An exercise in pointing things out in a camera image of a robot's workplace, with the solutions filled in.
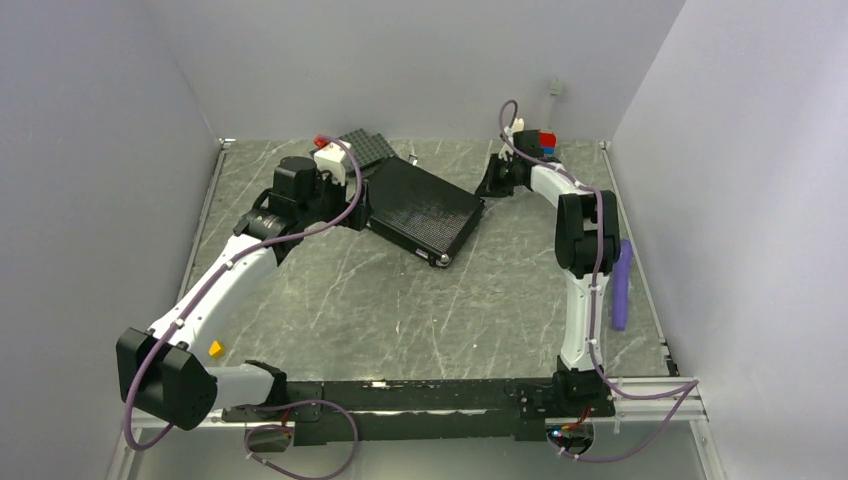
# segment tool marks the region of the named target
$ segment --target floor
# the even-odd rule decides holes
[[[491,141],[390,141],[402,158],[474,191]],[[270,185],[279,160],[308,141],[237,141],[214,191],[190,285],[220,254],[238,218]],[[567,143],[560,160],[584,183],[612,188],[597,142]],[[623,222],[622,236],[626,236]],[[564,334],[555,210],[518,189],[487,199],[484,217],[447,269],[435,269],[369,231],[333,228],[306,239],[238,310],[219,337],[225,355],[276,366],[292,380],[549,376]],[[625,332],[604,325],[611,376],[665,376],[657,323],[631,269]],[[609,304],[604,306],[605,322]]]

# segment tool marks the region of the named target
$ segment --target purple cylinder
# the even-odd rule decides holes
[[[612,269],[612,329],[622,332],[627,327],[627,290],[630,286],[630,260],[633,245],[621,239],[621,256]]]

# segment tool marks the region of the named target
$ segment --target table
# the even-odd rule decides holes
[[[390,143],[402,158],[414,149],[418,166],[472,192],[489,153],[500,148],[488,140]],[[232,144],[189,286],[270,186],[279,160],[312,148],[306,140]],[[597,142],[565,143],[556,153],[582,182],[612,188]],[[225,354],[210,365],[260,360],[303,381],[548,376],[562,344],[566,301],[553,251],[555,213],[523,188],[487,199],[483,219],[447,269],[367,230],[333,228],[309,237],[241,305],[218,338]],[[658,323],[635,264],[629,296],[625,332],[606,325],[604,305],[605,368],[611,376],[666,376]]]

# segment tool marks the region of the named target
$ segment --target gray marble surface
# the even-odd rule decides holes
[[[490,141],[391,141],[401,155],[474,191]],[[217,257],[232,227],[271,183],[287,155],[311,142],[235,142],[222,167],[192,269],[191,284]],[[596,142],[569,143],[557,156],[588,184],[612,188]],[[548,376],[564,334],[565,284],[554,258],[555,209],[517,189],[487,199],[476,231],[447,269],[369,231],[333,228],[295,248],[219,336],[223,357],[277,366],[293,380]],[[629,323],[601,333],[613,376],[668,374],[638,269],[631,269]]]

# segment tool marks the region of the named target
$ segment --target metal frame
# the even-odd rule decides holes
[[[188,289],[188,282],[191,275],[191,270],[194,265],[195,256],[197,254],[197,249],[200,244],[201,235],[203,232],[203,227],[206,222],[206,216],[209,211],[209,207],[212,202],[212,198],[215,192],[215,189],[218,184],[218,180],[220,178],[221,170],[223,167],[224,160],[226,159],[227,153],[232,146],[232,144],[236,141],[235,139],[219,139],[221,143],[221,150],[218,154],[218,158],[215,164],[215,168],[213,170],[213,175],[209,183],[209,187],[206,192],[206,198],[203,203],[202,210],[200,212],[200,219],[198,222],[197,231],[195,233],[194,241],[192,243],[191,252],[189,255],[188,264],[186,266],[185,273],[183,275],[183,279],[180,285],[180,290],[178,293],[178,299],[182,298],[185,295],[185,292]],[[615,177],[613,176],[612,169],[610,167],[610,160],[608,154],[609,142],[600,142],[600,150],[601,154],[604,158],[604,162],[606,163],[607,170],[609,171],[610,178],[612,179],[613,188],[615,191],[618,191],[618,187],[615,181]],[[627,230],[628,236],[632,237],[632,231],[630,229],[630,224],[627,220],[627,215],[624,211],[623,205],[619,204],[619,208],[621,209],[621,215],[624,219],[625,228]],[[644,269],[642,268],[642,262],[639,257],[638,251],[636,251],[636,247],[634,245],[634,256],[636,257],[636,263],[639,267],[639,272],[642,276],[643,282],[645,284],[649,304],[651,306],[651,311],[654,316],[654,321],[656,323],[656,328],[660,336],[660,341],[664,342],[665,337],[662,332],[662,328],[659,324],[659,319],[657,317],[656,308],[654,306],[653,298],[651,296],[650,290],[648,289],[648,284],[645,281]],[[671,390],[673,388],[682,386],[689,381],[691,378],[684,377],[636,377],[636,378],[617,378],[613,379],[613,382],[622,389],[634,394],[651,394],[651,393],[659,393]],[[614,417],[598,417],[592,418],[590,421],[598,422],[598,423],[615,423],[615,433],[618,433],[621,428],[621,424],[623,423],[633,423],[633,422],[660,422],[665,417],[675,399],[661,399],[661,400],[629,400],[622,398],[621,396],[615,394],[613,395],[614,402],[616,406],[616,415]],[[373,414],[376,412],[353,412],[360,414]],[[567,423],[570,421],[574,421],[573,418],[549,418],[545,420],[545,424],[547,425],[555,425]],[[707,418],[706,411],[704,409],[703,402],[701,400],[700,393],[697,388],[690,393],[686,400],[682,403],[678,412],[672,417],[671,421],[673,422],[689,422],[690,428],[692,431],[693,438],[695,440],[698,455],[701,460],[701,465],[704,471],[704,475],[707,480],[724,480],[726,478],[725,472],[722,468],[721,461],[718,456],[718,451],[716,449],[715,441],[713,440],[712,433],[709,428],[709,421]],[[210,429],[243,429],[247,430],[249,428],[259,426],[265,424],[266,422],[225,422],[222,420],[222,411],[216,410],[210,412],[206,418],[195,428],[195,430],[208,431]],[[140,437],[145,429],[159,430],[165,427],[165,422],[162,420],[146,414],[141,411],[135,411],[133,414],[133,434],[136,438]],[[295,428],[296,433],[296,422],[289,421],[287,426]],[[117,444],[115,446],[115,450],[112,456],[112,461],[110,463],[110,467],[108,473],[106,475],[107,480],[126,480],[129,478],[129,475],[132,470],[133,462],[136,459],[136,452],[129,448],[126,441],[124,440],[123,435],[119,435]]]

